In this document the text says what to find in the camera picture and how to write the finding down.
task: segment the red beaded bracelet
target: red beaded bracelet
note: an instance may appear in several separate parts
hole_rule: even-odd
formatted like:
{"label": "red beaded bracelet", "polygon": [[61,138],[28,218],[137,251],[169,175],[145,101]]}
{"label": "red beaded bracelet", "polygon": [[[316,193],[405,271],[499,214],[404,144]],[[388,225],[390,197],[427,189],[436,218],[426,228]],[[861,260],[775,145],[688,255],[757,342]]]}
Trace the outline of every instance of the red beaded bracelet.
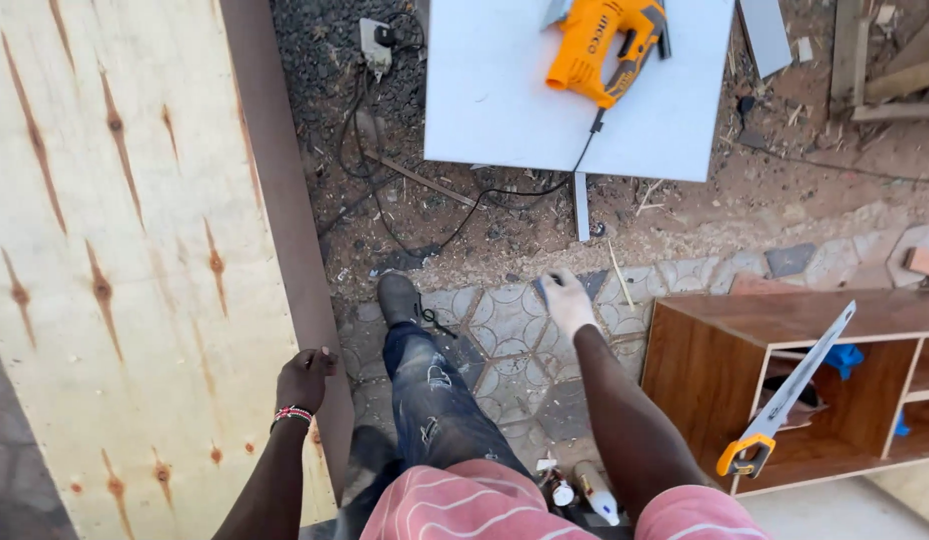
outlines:
{"label": "red beaded bracelet", "polygon": [[303,420],[308,423],[308,427],[311,427],[311,411],[304,407],[297,405],[283,406],[274,414],[274,420],[271,422],[271,429],[268,431],[273,432],[275,430],[275,424],[279,423],[279,420],[282,418],[297,418],[298,420]]}

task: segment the spray bottle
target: spray bottle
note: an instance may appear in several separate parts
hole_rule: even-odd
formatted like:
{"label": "spray bottle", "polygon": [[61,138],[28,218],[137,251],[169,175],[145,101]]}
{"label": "spray bottle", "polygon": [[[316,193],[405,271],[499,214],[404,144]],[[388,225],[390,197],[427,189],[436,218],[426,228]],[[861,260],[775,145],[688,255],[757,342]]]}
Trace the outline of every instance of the spray bottle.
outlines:
{"label": "spray bottle", "polygon": [[578,461],[575,465],[575,478],[578,479],[581,493],[591,504],[591,510],[613,526],[620,524],[618,502],[591,461]]}

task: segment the pink striped shirt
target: pink striped shirt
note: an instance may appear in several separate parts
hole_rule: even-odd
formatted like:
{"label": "pink striped shirt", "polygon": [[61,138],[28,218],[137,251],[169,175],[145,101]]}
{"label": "pink striped shirt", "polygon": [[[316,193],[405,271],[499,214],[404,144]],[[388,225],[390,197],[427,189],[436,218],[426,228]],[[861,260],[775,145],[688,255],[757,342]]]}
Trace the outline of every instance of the pink striped shirt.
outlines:
{"label": "pink striped shirt", "polygon": [[[767,536],[734,498],[700,485],[658,495],[638,521],[637,540],[762,540]],[[417,466],[382,495],[362,540],[595,540],[548,513],[527,477],[472,459],[447,470]]]}

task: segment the hand saw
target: hand saw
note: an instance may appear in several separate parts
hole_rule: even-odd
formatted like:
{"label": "hand saw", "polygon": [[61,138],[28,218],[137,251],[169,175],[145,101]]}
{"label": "hand saw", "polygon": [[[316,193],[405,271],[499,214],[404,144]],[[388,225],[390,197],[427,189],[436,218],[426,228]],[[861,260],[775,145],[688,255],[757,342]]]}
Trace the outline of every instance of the hand saw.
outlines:
{"label": "hand saw", "polygon": [[[768,404],[754,417],[741,437],[727,445],[721,458],[718,459],[719,475],[747,475],[750,479],[758,477],[761,468],[764,467],[771,452],[775,449],[775,434],[778,428],[788,418],[788,412],[791,411],[798,396],[811,381],[811,376],[815,374],[818,366],[828,355],[831,346],[841,336],[848,321],[855,314],[855,310],[857,310],[857,305],[852,300],[811,350],[808,350],[804,360],[794,367],[794,371],[788,375],[777,392],[774,392]],[[746,459],[742,452],[751,449],[756,449],[754,457]]]}

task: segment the hand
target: hand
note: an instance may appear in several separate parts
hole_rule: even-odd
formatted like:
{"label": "hand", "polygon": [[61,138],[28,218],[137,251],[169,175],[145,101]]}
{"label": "hand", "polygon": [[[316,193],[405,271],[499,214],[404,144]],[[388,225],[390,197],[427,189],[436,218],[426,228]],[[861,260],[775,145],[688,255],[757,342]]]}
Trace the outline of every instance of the hand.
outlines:
{"label": "hand", "polygon": [[599,328],[594,311],[591,310],[588,291],[570,270],[549,270],[541,276],[541,289],[554,324],[569,340],[574,341],[575,333],[585,325]]}
{"label": "hand", "polygon": [[290,406],[318,412],[325,400],[325,377],[337,372],[338,355],[321,350],[302,350],[278,374],[277,409]]}

